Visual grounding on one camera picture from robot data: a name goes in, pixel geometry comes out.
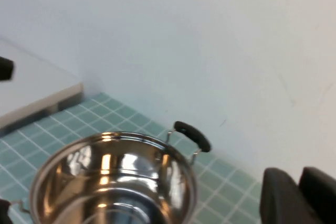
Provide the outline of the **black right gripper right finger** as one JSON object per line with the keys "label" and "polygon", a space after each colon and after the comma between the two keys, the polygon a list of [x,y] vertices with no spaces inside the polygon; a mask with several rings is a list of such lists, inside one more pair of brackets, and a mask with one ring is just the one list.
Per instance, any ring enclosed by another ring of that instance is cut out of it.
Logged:
{"label": "black right gripper right finger", "polygon": [[323,223],[335,223],[335,178],[315,167],[305,167],[299,188]]}

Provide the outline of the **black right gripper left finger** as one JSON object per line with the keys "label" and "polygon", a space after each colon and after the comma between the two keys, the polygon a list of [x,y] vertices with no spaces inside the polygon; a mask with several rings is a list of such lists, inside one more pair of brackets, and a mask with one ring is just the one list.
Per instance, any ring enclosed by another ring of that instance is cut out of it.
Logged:
{"label": "black right gripper left finger", "polygon": [[292,177],[274,167],[264,171],[259,213],[261,223],[322,223]]}

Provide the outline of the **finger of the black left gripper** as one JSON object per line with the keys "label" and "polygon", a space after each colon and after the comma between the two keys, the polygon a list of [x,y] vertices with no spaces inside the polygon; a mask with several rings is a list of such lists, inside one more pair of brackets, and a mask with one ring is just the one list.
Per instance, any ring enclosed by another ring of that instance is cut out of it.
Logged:
{"label": "finger of the black left gripper", "polygon": [[9,81],[13,77],[15,64],[12,60],[0,57],[0,81]]}

